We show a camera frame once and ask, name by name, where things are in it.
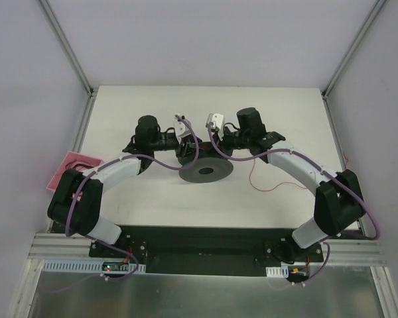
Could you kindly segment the black cable spool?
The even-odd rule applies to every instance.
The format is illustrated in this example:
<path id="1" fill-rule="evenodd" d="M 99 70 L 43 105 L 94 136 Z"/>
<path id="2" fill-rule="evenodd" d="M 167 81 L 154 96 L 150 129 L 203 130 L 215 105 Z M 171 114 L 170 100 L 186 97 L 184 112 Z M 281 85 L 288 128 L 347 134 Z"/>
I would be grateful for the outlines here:
<path id="1" fill-rule="evenodd" d="M 205 184 L 220 181 L 233 172 L 233 164 L 215 151 L 210 142 L 200 145 L 198 159 L 193 167 L 178 175 L 186 182 Z"/>

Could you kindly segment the pink plastic box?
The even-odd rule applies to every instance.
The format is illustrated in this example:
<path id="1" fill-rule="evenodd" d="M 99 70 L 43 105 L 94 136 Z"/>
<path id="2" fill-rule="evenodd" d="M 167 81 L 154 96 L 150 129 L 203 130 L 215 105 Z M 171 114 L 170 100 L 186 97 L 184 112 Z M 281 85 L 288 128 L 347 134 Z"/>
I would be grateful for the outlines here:
<path id="1" fill-rule="evenodd" d="M 69 151 L 63 159 L 62 163 L 59 165 L 57 171 L 54 173 L 52 179 L 49 181 L 46 188 L 51 192 L 55 192 L 58 183 L 66 170 L 75 169 L 77 171 L 83 171 L 99 166 L 102 163 L 102 159 Z"/>

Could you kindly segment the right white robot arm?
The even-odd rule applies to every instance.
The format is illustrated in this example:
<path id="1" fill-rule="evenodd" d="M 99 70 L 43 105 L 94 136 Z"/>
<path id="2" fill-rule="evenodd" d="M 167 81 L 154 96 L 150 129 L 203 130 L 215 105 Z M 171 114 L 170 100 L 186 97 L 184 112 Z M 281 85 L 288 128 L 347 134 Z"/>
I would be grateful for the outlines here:
<path id="1" fill-rule="evenodd" d="M 292 264 L 309 253 L 309 247 L 340 234 L 366 213 L 358 177 L 350 170 L 326 169 L 297 150 L 276 131 L 268 131 L 254 107 L 236 114 L 238 128 L 230 130 L 224 116 L 211 114 L 206 128 L 218 154 L 231 158 L 233 150 L 247 149 L 251 159 L 283 170 L 313 194 L 313 216 L 271 249 L 274 258 Z"/>

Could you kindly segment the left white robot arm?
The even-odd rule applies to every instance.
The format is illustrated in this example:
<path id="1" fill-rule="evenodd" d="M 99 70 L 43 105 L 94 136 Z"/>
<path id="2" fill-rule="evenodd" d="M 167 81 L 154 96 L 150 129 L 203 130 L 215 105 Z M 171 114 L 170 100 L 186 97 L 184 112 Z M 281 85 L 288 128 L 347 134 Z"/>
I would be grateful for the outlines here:
<path id="1" fill-rule="evenodd" d="M 66 236 L 79 234 L 100 241 L 111 257 L 123 256 L 126 235 L 120 226 L 100 215 L 103 194 L 143 173 L 153 162 L 167 168 L 168 164 L 155 158 L 156 152 L 189 146 L 194 146 L 193 160 L 197 161 L 200 142 L 184 116 L 176 115 L 173 127 L 165 132 L 154 116 L 141 117 L 130 143 L 115 158 L 82 171 L 70 168 L 63 172 L 47 210 L 48 218 L 64 226 Z"/>

